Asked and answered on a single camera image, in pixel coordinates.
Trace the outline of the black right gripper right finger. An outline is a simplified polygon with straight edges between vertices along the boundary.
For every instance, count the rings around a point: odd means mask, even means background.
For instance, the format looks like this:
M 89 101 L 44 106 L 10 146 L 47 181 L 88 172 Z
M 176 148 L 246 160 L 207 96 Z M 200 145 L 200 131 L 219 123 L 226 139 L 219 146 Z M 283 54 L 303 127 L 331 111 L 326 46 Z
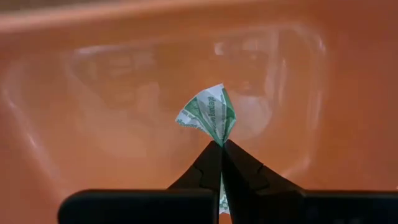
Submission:
M 233 224 L 398 224 L 398 192 L 306 190 L 231 140 L 223 182 Z

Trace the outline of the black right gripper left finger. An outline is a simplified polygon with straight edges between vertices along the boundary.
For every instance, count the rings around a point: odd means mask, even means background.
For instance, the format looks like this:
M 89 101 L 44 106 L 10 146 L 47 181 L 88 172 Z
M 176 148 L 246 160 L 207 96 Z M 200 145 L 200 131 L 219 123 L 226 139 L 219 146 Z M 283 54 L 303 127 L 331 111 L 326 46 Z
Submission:
M 211 141 L 170 187 L 82 190 L 58 209 L 58 224 L 217 224 L 222 148 Z

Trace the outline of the green bandage wrapper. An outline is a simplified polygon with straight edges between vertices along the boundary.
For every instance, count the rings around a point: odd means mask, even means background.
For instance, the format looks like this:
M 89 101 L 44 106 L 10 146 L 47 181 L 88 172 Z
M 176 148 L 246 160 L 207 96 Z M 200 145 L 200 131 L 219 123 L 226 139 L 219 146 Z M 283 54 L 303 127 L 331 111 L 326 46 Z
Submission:
M 222 155 L 236 123 L 236 113 L 224 85 L 221 83 L 196 94 L 180 110 L 175 122 L 184 128 L 200 130 L 211 136 L 212 140 L 171 187 L 192 186 L 211 190 L 215 196 L 215 215 L 228 213 Z

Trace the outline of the orange plastic bin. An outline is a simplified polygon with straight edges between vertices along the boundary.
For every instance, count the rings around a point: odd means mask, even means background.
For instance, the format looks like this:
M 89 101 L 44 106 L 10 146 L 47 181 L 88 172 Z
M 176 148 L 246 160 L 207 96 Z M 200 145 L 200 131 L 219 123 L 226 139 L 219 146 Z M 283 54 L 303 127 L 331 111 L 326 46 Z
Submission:
M 0 224 L 85 189 L 163 189 L 230 139 L 307 189 L 398 190 L 398 0 L 0 0 Z

